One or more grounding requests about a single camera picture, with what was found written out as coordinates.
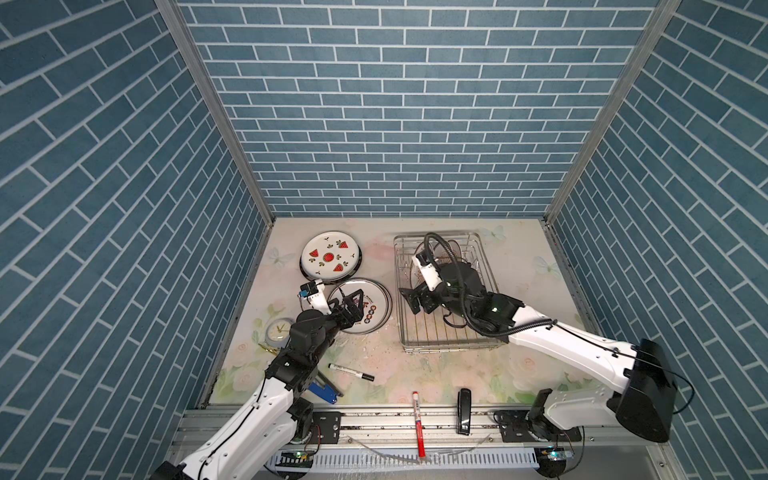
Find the blue stapler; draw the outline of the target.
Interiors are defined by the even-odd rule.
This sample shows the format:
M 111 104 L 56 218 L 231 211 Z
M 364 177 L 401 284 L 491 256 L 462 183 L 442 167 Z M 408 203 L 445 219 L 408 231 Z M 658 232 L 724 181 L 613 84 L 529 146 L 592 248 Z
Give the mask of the blue stapler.
M 309 391 L 321 400 L 336 404 L 344 394 L 322 373 L 318 373 L 309 386 Z

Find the red rim white plate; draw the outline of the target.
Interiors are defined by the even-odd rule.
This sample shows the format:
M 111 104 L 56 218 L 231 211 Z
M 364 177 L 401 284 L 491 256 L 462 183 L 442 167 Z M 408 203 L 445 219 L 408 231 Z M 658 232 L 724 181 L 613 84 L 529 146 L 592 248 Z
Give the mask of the red rim white plate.
M 330 294 L 331 299 L 341 300 L 345 294 L 361 290 L 363 318 L 344 330 L 347 334 L 367 335 L 382 328 L 391 318 L 393 301 L 385 286 L 365 278 L 352 278 L 338 284 Z

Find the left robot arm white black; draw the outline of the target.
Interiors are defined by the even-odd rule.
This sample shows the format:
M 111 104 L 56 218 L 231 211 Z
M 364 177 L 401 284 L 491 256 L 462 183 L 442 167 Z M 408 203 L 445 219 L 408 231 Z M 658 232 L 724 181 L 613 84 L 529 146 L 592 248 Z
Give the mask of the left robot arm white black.
M 178 464 L 163 462 L 152 479 L 251 479 L 283 446 L 307 435 L 314 407 L 302 395 L 336 335 L 365 316 L 360 289 L 332 300 L 316 291 L 310 304 L 255 393 L 201 447 Z

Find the aluminium corner post left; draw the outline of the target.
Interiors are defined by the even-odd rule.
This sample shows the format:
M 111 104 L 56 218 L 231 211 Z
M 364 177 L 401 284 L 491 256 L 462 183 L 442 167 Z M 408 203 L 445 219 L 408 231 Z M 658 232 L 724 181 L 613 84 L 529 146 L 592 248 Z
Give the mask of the aluminium corner post left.
M 271 228 L 275 221 L 274 214 L 270 210 L 270 207 L 259 188 L 257 180 L 254 177 L 251 165 L 207 71 L 202 56 L 194 42 L 182 11 L 178 6 L 178 2 L 157 0 L 156 5 L 202 96 L 202 99 L 208 107 L 212 119 L 224 140 L 237 170 L 241 174 L 248 191 L 250 192 L 257 210 L 264 218 L 266 225 Z

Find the black white marker pen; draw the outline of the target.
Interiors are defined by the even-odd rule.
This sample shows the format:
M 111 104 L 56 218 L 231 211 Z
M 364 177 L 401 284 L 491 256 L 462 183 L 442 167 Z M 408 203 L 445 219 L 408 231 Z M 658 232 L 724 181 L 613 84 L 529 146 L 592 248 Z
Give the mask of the black white marker pen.
M 346 366 L 341 366 L 341 365 L 338 365 L 338 364 L 329 363 L 328 364 L 328 368 L 331 369 L 331 370 L 334 370 L 334 371 L 339 371 L 339 372 L 342 372 L 342 373 L 345 373 L 345 374 L 348 374 L 348 375 L 352 375 L 352 376 L 354 376 L 356 378 L 359 378 L 359 379 L 362 379 L 362 380 L 365 380 L 365 381 L 368 381 L 368 382 L 374 382 L 375 381 L 375 376 L 374 375 L 368 374 L 368 373 L 365 373 L 365 372 L 361 372 L 361 371 L 358 371 L 358 370 L 355 370 L 355 369 L 352 369 L 352 368 L 349 368 L 349 367 L 346 367 Z

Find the aluminium corner post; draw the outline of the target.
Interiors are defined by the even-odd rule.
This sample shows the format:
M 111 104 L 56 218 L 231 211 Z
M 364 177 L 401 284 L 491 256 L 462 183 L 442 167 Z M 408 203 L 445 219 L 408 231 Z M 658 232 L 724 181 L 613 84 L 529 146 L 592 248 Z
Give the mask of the aluminium corner post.
M 632 49 L 626 64 L 611 89 L 604 106 L 596 116 L 594 125 L 586 135 L 582 147 L 574 158 L 574 162 L 564 176 L 563 182 L 558 188 L 552 202 L 546 209 L 543 217 L 545 225 L 554 225 L 567 198 L 573 191 L 579 177 L 588 166 L 611 122 L 617 115 L 624 100 L 627 98 L 632 86 L 680 4 L 680 0 L 661 0 L 657 3 L 636 46 Z
M 208 107 L 212 119 L 224 140 L 237 170 L 241 174 L 248 191 L 250 192 L 257 210 L 264 218 L 266 225 L 271 228 L 275 221 L 274 214 L 270 210 L 270 207 L 259 188 L 257 180 L 254 177 L 251 165 L 207 71 L 202 56 L 194 42 L 182 11 L 178 6 L 178 2 L 157 0 L 156 5 L 202 96 L 202 99 Z

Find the black rectangular remote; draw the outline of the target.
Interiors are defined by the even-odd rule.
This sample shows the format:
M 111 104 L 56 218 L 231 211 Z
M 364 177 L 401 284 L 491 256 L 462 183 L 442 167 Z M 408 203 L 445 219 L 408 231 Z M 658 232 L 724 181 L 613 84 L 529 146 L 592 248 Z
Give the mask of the black rectangular remote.
M 461 388 L 457 394 L 457 421 L 456 433 L 469 436 L 471 433 L 471 408 L 472 392 L 468 388 Z

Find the red white pen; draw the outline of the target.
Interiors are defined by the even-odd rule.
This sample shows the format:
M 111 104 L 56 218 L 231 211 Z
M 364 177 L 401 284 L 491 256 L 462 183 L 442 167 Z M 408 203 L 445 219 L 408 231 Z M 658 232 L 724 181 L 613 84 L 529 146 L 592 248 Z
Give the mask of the red white pen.
M 417 391 L 412 392 L 412 404 L 413 404 L 414 421 L 415 421 L 418 459 L 420 461 L 423 461 L 426 459 L 426 449 L 425 449 L 424 435 L 423 435 L 423 422 L 422 422 L 421 407 L 420 407 L 420 396 Z

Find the watermelon print plate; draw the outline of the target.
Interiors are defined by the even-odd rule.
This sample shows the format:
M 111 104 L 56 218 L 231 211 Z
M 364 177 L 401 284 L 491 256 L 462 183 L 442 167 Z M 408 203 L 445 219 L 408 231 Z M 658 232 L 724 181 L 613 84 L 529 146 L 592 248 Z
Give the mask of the watermelon print plate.
M 304 246 L 299 258 L 322 258 L 325 261 L 360 259 L 362 249 L 349 234 L 341 231 L 327 231 L 311 238 Z

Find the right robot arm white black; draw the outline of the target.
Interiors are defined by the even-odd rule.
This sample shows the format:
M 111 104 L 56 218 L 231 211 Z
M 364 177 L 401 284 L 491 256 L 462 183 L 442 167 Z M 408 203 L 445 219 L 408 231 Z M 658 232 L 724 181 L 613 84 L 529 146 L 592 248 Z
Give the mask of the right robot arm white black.
M 536 350 L 597 381 L 584 394 L 541 390 L 527 416 L 536 436 L 617 424 L 647 441 L 669 441 L 679 387 L 660 344 L 612 340 L 549 318 L 519 299 L 488 290 L 467 262 L 440 264 L 415 256 L 412 264 L 421 281 L 400 291 L 412 313 L 442 307 L 483 337 Z

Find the aluminium corner post right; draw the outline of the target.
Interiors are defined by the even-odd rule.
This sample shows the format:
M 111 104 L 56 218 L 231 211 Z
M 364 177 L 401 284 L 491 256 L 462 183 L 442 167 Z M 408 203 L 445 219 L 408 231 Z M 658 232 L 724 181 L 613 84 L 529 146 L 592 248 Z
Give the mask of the aluminium corner post right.
M 657 3 L 636 46 L 632 49 L 626 64 L 611 89 L 604 106 L 596 116 L 594 125 L 586 135 L 582 147 L 574 158 L 574 162 L 564 176 L 563 182 L 558 188 L 552 202 L 546 209 L 543 217 L 545 225 L 554 225 L 567 198 L 573 191 L 579 177 L 588 166 L 611 122 L 617 115 L 624 100 L 627 98 L 632 86 L 680 4 L 680 0 L 661 0 Z

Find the sunburst red text plate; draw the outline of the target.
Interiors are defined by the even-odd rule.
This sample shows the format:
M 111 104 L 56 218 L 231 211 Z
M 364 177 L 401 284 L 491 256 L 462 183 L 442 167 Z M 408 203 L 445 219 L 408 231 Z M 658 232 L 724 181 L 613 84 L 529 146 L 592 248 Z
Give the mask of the sunburst red text plate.
M 450 239 L 446 241 L 447 246 L 444 247 L 445 253 L 443 254 L 443 257 L 446 261 L 458 261 L 463 262 L 463 256 L 461 251 L 461 246 L 456 240 Z

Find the small white desk clock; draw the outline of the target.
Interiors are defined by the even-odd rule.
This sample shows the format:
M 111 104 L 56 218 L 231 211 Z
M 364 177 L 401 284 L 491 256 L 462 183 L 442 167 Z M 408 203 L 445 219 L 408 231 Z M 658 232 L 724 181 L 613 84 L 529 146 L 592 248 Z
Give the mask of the small white desk clock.
M 284 348 L 289 342 L 293 324 L 294 320 L 290 318 L 277 318 L 271 321 L 264 333 L 266 345 L 274 349 Z

